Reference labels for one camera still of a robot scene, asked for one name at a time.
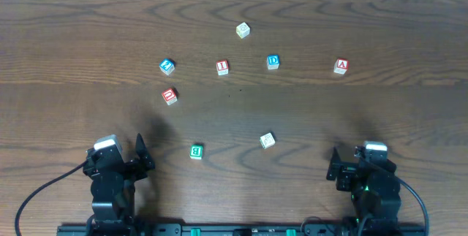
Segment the blue number 2 block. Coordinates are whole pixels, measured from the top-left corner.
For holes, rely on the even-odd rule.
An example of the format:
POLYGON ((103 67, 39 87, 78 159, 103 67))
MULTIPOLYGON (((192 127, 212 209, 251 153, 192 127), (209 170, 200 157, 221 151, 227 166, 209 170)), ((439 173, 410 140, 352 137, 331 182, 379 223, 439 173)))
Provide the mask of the blue number 2 block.
POLYGON ((159 68, 161 69, 161 71, 169 76, 171 75, 174 70, 175 70, 175 62, 170 59, 170 58, 165 58, 160 64, 159 64, 159 68))

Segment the red letter A block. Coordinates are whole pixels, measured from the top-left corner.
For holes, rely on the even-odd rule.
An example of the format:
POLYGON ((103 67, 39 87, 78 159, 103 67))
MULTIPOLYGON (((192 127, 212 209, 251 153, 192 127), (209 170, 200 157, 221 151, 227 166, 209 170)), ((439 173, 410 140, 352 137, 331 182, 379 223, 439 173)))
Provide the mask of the red letter A block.
POLYGON ((334 64, 333 72, 339 75, 344 75, 349 68, 349 61, 347 59, 338 58, 334 64))

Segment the red letter I block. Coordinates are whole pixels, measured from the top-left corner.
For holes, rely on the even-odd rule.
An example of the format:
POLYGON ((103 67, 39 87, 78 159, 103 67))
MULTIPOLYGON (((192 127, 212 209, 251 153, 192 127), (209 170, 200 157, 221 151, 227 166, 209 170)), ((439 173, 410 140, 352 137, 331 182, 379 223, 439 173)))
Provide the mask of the red letter I block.
POLYGON ((216 62, 216 70, 218 76, 227 75, 229 73, 229 64, 227 60, 221 60, 216 62))

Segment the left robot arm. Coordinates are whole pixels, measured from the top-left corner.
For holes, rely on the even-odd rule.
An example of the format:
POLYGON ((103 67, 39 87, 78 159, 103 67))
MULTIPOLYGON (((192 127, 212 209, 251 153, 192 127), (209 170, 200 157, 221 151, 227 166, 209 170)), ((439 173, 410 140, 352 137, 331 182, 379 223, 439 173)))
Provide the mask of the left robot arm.
POLYGON ((135 182, 148 177, 154 160, 140 134, 136 159, 125 162, 121 144, 112 134, 100 138, 87 150, 83 173, 92 180, 93 216, 86 222, 86 235, 150 235, 151 228, 135 215, 135 182))

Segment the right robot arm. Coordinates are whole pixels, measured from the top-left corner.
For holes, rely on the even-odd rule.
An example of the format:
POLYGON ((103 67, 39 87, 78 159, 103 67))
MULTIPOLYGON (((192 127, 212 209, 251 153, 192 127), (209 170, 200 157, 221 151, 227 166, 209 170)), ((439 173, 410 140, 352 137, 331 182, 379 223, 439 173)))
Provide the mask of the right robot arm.
POLYGON ((398 235, 401 207, 396 165, 382 142, 365 141, 355 148, 356 162, 345 161, 333 149, 326 175, 338 191, 349 192, 356 217, 343 231, 354 235, 398 235))

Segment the green letter B block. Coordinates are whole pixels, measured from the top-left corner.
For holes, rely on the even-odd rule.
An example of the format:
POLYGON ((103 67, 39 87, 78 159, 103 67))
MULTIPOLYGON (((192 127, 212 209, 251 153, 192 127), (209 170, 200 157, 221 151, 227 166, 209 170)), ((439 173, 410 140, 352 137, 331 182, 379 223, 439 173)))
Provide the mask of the green letter B block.
POLYGON ((201 160, 203 157, 203 146, 194 144, 190 148, 189 157, 191 159, 201 160))

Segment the red letter U block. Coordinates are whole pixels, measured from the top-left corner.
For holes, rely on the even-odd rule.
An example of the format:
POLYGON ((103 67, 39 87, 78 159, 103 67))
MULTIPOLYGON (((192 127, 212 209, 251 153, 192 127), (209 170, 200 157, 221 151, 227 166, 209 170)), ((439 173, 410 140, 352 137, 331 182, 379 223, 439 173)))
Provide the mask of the red letter U block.
POLYGON ((173 88, 169 88, 162 92, 162 97, 167 105, 171 105, 178 101, 178 97, 173 88))

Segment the cream block with line drawing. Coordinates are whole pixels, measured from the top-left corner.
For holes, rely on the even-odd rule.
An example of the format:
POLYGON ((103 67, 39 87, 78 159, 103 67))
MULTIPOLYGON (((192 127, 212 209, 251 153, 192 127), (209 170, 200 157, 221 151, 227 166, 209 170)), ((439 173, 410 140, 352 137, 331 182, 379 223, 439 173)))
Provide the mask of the cream block with line drawing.
POLYGON ((273 145, 275 145, 276 141, 274 139, 274 136, 271 132, 264 134, 263 136, 260 137, 260 144, 263 147, 263 149, 267 149, 273 145))

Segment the blue letter D block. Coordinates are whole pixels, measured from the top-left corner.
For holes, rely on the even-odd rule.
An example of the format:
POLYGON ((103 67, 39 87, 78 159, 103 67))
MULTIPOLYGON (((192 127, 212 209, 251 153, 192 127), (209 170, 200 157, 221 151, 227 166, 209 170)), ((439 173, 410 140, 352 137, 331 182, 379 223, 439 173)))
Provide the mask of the blue letter D block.
POLYGON ((278 69, 280 65, 278 55, 268 55, 266 59, 266 64, 268 69, 278 69))

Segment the cream block with engraved picture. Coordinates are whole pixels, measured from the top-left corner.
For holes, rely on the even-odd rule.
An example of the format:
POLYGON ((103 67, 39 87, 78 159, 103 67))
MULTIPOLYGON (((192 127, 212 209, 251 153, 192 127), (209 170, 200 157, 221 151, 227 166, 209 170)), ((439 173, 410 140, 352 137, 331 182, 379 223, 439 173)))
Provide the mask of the cream block with engraved picture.
POLYGON ((250 31, 251 31, 250 27, 245 22, 243 22, 243 23, 239 24, 238 26, 236 26, 235 30, 236 30, 236 34, 241 39, 247 37, 250 34, 250 31))

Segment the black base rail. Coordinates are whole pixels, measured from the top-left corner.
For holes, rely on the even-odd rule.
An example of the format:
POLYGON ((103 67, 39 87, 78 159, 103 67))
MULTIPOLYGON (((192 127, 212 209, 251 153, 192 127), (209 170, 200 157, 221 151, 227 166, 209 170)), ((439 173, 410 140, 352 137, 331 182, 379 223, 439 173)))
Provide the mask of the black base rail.
POLYGON ((57 236, 83 235, 145 235, 145 236, 326 236, 326 235, 356 235, 352 230, 345 232, 329 225, 307 224, 300 226, 182 226, 180 224, 157 224, 143 232, 113 231, 102 229, 86 231, 85 226, 59 226, 57 236))

